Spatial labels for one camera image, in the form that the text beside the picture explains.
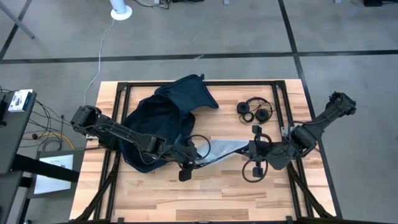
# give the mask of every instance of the headphones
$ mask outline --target headphones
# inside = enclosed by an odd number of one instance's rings
[[[262,101],[263,103],[260,103],[259,106],[257,106],[256,112],[253,114],[254,110],[250,110],[250,102],[252,102],[253,100],[257,100],[258,102]],[[263,104],[267,104],[270,108],[270,110],[267,109],[262,109],[261,106]],[[242,119],[246,122],[246,123],[250,123],[252,121],[254,121],[254,117],[256,117],[256,119],[259,121],[259,124],[263,124],[265,122],[267,122],[271,116],[272,116],[272,106],[271,104],[264,98],[261,97],[253,97],[248,99],[246,102],[240,102],[238,103],[238,105],[236,106],[236,111],[240,114],[239,120]]]

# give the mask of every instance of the gray concrete floor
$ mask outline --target gray concrete floor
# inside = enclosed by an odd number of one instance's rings
[[[2,1],[15,14],[25,3]],[[107,33],[104,56],[290,52],[276,0],[232,0],[230,6],[206,0],[172,4],[168,11],[126,2],[133,16],[116,22]],[[299,51],[398,49],[398,5],[365,8],[359,1],[284,2]],[[101,35],[112,23],[110,10],[108,1],[33,0],[23,22],[36,38],[29,39],[19,29],[4,59],[96,57]],[[0,46],[13,25],[0,12]],[[398,222],[397,59],[397,55],[301,57],[316,114],[335,90],[358,102],[354,116],[333,123],[323,135],[345,218]],[[0,64],[0,85],[33,88],[42,103],[70,119],[83,104],[83,92],[97,66],[95,62]],[[205,73],[207,79],[298,78],[292,57],[104,62],[88,104],[95,104],[101,81],[175,80],[191,73]],[[65,134],[76,147],[84,146],[85,139],[71,129],[65,128]],[[34,156],[36,150],[21,148],[19,153]],[[9,223],[16,222],[23,196],[20,190]],[[36,223],[65,222],[72,200],[35,199],[27,218]]]

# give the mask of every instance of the metal stand leg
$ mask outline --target metal stand leg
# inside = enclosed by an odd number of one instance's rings
[[[80,174],[74,170],[51,165],[46,162],[41,162],[18,154],[15,155],[14,162],[12,163],[12,169],[70,182],[77,182]]]
[[[34,38],[35,35],[17,18],[12,12],[0,1],[0,9],[2,9],[7,16],[9,16],[30,38]]]

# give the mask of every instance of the yellow cable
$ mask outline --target yellow cable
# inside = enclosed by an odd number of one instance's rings
[[[45,134],[43,134],[43,136],[50,136],[50,135],[61,136],[62,139],[67,140],[67,142],[69,143],[69,145],[70,145],[70,147],[72,149],[75,149],[75,147],[73,146],[72,142],[67,137],[65,137],[63,134],[59,134],[59,133],[45,133]],[[23,139],[33,139],[33,138],[30,137],[30,136],[27,136],[27,137],[24,137]]]

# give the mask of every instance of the wooden table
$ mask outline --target wooden table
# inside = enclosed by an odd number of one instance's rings
[[[286,80],[285,83],[294,120],[310,120],[301,81]],[[109,117],[117,84],[102,82],[98,93],[96,106]],[[131,89],[128,114],[135,110],[140,100],[151,96],[156,88],[146,86]],[[239,122],[236,105],[253,96],[274,102],[269,86],[209,86],[208,89],[220,108],[213,110],[202,107],[193,111],[196,123],[192,134],[202,134],[209,139],[252,139],[251,126]],[[124,93],[121,94],[120,105],[123,105]],[[285,119],[282,94],[279,94],[279,98]],[[275,114],[269,122],[262,124],[262,128],[273,141],[281,140]],[[201,144],[196,140],[194,142],[197,146]],[[89,141],[88,147],[96,144],[95,141]],[[97,192],[103,158],[103,149],[85,152],[70,218],[79,216]],[[241,176],[246,160],[247,157],[234,154],[224,161],[195,170],[192,180],[179,182],[180,169],[174,163],[142,174],[121,159],[112,221],[115,222],[118,217],[124,217],[125,222],[274,221],[285,220],[287,215],[295,218],[287,171],[274,170],[270,166],[263,181],[250,184]],[[335,214],[320,153],[313,150],[303,159],[303,164],[310,190],[327,211]],[[251,176],[251,168],[247,167],[248,177]],[[298,193],[305,215],[303,195],[300,190]],[[104,196],[102,218],[105,216],[107,199],[108,194]]]

